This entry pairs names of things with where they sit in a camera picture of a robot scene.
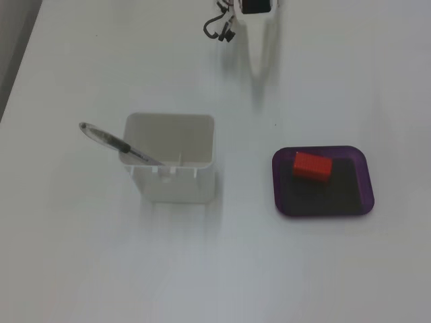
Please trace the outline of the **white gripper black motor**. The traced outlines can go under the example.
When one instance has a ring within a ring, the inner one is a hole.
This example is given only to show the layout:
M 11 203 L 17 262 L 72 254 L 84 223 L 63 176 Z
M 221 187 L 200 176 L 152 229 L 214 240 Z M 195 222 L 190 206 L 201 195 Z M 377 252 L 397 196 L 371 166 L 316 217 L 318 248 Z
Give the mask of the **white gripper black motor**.
M 259 78 L 263 66 L 263 22 L 259 20 L 243 20 L 249 18 L 272 19 L 279 9 L 279 1 L 244 0 L 235 1 L 235 14 L 245 27 L 248 41 L 248 56 L 251 73 Z M 279 48 L 280 17 L 276 15 L 267 25 L 267 39 L 264 59 L 264 80 L 272 78 L 277 64 Z

